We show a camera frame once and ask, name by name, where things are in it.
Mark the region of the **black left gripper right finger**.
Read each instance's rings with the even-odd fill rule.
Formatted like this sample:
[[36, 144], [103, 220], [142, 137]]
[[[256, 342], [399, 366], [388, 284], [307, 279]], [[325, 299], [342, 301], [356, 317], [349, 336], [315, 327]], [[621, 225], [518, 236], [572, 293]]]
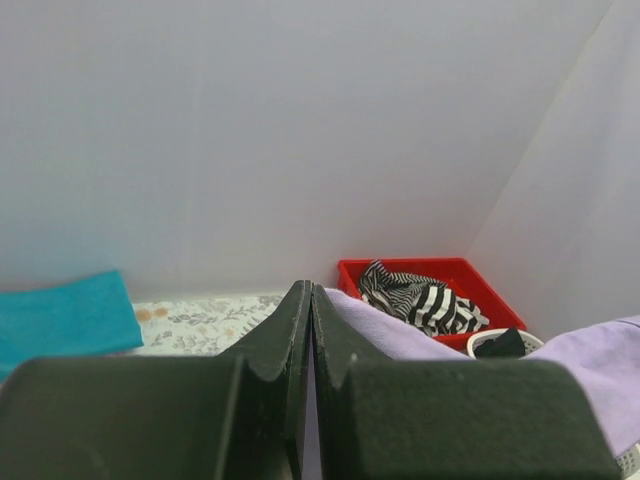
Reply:
[[312, 293], [327, 479], [617, 479], [589, 402], [546, 361], [399, 361]]

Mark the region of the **lilac purple t shirt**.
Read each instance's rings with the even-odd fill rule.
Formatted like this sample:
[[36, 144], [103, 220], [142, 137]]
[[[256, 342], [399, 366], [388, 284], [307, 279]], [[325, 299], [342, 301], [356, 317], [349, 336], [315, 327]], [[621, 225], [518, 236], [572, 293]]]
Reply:
[[[343, 320], [391, 359], [471, 359], [341, 291], [323, 289]], [[562, 334], [519, 360], [551, 362], [571, 374], [583, 390], [615, 460], [638, 443], [637, 318], [613, 320]]]

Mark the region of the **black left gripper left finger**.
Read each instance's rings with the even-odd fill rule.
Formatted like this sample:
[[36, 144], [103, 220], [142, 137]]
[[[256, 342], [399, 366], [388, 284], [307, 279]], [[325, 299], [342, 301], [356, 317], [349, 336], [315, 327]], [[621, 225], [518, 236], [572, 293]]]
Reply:
[[49, 357], [1, 388], [5, 479], [298, 479], [312, 285], [215, 356]]

